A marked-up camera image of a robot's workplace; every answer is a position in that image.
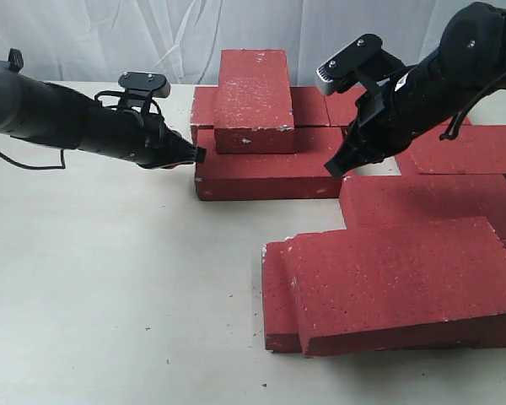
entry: white backdrop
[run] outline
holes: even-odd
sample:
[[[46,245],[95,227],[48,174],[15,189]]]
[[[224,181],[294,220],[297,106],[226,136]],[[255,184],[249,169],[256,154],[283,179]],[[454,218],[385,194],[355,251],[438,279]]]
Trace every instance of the white backdrop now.
[[[283,48],[293,84],[364,33],[417,62],[471,0],[0,0],[0,59],[37,79],[116,81],[125,70],[216,84],[224,48]],[[490,0],[506,8],[506,0]]]

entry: white table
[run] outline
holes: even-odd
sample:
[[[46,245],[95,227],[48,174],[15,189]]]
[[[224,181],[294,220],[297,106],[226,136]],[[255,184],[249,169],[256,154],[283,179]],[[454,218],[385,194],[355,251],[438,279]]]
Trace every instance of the white table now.
[[[175,86],[162,103],[182,133],[192,95]],[[506,123],[506,94],[471,119]],[[1,135],[0,149],[58,159]],[[0,160],[0,403],[506,403],[506,350],[303,359],[263,349],[261,248],[340,229],[336,200],[204,203],[192,167],[148,171],[81,152],[67,165],[41,173]]]

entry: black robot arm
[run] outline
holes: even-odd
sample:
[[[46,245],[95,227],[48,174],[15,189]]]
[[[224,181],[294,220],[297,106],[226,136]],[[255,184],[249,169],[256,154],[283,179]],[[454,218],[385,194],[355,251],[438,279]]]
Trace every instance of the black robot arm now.
[[[204,160],[205,149],[169,129],[153,100],[169,95],[165,76],[124,73],[119,80],[123,92],[103,91],[93,100],[68,87],[23,76],[19,73],[23,64],[20,51],[14,49],[6,62],[0,61],[1,133],[52,148],[128,160],[145,169]],[[116,105],[103,106],[101,96],[116,97]]]
[[[336,155],[326,163],[333,176],[407,149],[412,140],[452,121],[441,139],[455,139],[469,110],[483,97],[506,89],[506,9],[476,2],[448,23],[440,45],[418,65],[405,66],[364,35],[319,67],[324,95],[356,83],[366,92]]]

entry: white curtain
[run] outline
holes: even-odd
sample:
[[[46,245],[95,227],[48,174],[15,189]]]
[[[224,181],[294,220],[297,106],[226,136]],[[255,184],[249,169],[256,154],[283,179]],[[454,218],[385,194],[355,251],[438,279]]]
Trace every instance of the white curtain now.
[[[470,0],[0,0],[0,59],[24,53],[24,74],[116,81],[125,70],[171,83],[216,84],[224,48],[283,48],[293,84],[365,33],[405,63],[439,43]],[[506,8],[506,0],[490,0]]]

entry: black cable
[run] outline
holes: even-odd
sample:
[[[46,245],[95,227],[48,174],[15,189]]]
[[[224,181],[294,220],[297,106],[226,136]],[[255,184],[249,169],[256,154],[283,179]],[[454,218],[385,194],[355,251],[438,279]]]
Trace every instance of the black cable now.
[[[469,103],[465,106],[463,110],[457,115],[452,118],[451,123],[448,125],[448,128],[446,131],[440,135],[440,140],[443,139],[449,139],[450,141],[457,138],[459,135],[459,131],[461,129],[461,125],[463,125],[463,121],[465,120],[465,117],[471,112],[471,110],[480,102],[481,99],[483,99],[489,90],[491,90],[498,82],[504,80],[506,78],[506,73],[498,75],[494,80],[492,80],[486,87],[481,89],[478,94],[474,96],[474,98],[469,101]]]
[[[60,166],[30,166],[19,163],[2,152],[0,152],[0,158],[4,159],[6,162],[10,163],[13,166],[19,167],[20,169],[25,170],[65,170],[66,169],[66,160],[64,158],[64,149],[60,149]]]

